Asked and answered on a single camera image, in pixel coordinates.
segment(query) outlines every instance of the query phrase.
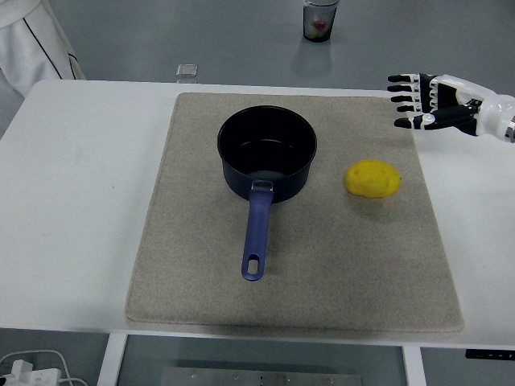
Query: white robotic hand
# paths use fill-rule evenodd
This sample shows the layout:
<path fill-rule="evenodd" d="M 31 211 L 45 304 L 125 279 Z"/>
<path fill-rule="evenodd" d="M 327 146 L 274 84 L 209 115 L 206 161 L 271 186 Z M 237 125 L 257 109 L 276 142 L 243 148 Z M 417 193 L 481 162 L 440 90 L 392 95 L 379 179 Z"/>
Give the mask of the white robotic hand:
<path fill-rule="evenodd" d="M 454 126 L 472 136 L 489 133 L 515 142 L 513 96 L 497 95 L 449 75 L 404 74 L 389 76 L 388 81 L 402 82 L 389 86 L 388 91 L 399 94 L 391 98 L 403 103 L 397 110 L 409 114 L 394 122 L 397 127 L 433 130 Z"/>

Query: pan handle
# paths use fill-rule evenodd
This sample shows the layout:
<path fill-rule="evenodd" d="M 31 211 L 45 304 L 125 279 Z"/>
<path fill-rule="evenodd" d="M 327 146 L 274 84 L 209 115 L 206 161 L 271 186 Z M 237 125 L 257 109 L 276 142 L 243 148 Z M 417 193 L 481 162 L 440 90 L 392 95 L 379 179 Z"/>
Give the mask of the pan handle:
<path fill-rule="evenodd" d="M 268 219 L 270 206 L 274 198 L 273 184 L 270 181 L 252 182 L 249 193 L 249 219 L 241 263 L 241 275 L 248 281 L 261 279 L 265 272 L 266 239 L 268 237 Z M 251 273 L 251 261 L 257 262 L 257 271 Z"/>

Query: lab coat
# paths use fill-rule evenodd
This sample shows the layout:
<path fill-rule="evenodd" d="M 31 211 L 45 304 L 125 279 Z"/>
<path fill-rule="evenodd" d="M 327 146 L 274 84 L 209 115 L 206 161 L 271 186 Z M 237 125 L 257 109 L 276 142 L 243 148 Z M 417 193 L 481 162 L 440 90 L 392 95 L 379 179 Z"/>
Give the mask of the lab coat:
<path fill-rule="evenodd" d="M 0 0 L 0 137 L 44 79 L 84 79 L 48 0 Z"/>

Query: saucepan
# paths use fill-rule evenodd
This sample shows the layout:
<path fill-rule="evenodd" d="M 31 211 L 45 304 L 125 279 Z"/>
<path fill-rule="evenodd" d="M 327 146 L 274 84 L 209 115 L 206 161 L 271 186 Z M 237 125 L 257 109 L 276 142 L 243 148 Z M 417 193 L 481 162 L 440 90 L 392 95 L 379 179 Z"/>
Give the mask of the saucepan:
<path fill-rule="evenodd" d="M 316 135 L 297 113 L 259 105 L 232 115 L 218 133 L 226 183 L 249 201 L 241 274 L 248 281 L 265 272 L 272 203 L 299 193 L 316 153 Z"/>

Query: clear cup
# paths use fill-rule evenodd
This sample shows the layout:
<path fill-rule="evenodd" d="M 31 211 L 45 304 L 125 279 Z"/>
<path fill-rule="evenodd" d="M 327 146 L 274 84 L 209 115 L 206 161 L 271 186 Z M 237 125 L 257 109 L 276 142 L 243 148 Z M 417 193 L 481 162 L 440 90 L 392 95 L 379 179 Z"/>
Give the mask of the clear cup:
<path fill-rule="evenodd" d="M 329 40 L 339 1 L 303 0 L 304 38 L 316 43 Z"/>

